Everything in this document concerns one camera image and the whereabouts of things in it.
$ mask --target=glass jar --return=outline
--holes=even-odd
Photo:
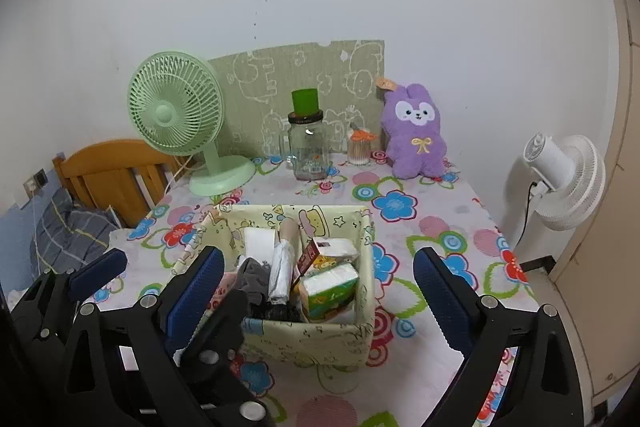
[[[329,147],[322,117],[322,110],[308,116],[289,113],[289,151],[280,153],[283,158],[290,158],[293,174],[299,180],[322,180],[327,176]]]

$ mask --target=white fan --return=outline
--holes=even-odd
[[[555,142],[538,133],[527,143],[522,158],[545,184],[537,190],[543,196],[535,211],[547,228],[574,229],[595,210],[604,191],[605,168],[586,136]]]

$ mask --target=green cylinder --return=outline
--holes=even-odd
[[[291,91],[293,111],[296,116],[309,116],[320,110],[318,105],[318,90],[315,87]]]

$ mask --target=black power cord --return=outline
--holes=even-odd
[[[527,209],[524,211],[524,225],[522,226],[522,233],[520,234],[520,238],[516,243],[516,247],[517,245],[520,244],[520,241],[522,241],[522,238],[524,237],[524,232],[525,230],[527,230],[527,221],[529,220],[529,205],[531,204],[531,200],[533,199],[531,197],[531,189],[537,186],[538,186],[538,182],[531,182],[531,184],[529,185],[529,190],[527,190]]]

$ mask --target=fan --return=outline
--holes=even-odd
[[[536,134],[522,154],[524,163],[544,183],[536,213],[551,230],[574,229],[595,210],[605,185],[604,161],[586,136],[574,135],[556,143]]]
[[[225,105],[208,62],[182,52],[152,55],[133,74],[127,98],[129,118],[151,147],[174,156],[202,151],[206,165],[189,185],[194,194],[223,194],[255,174],[244,156],[218,156]]]

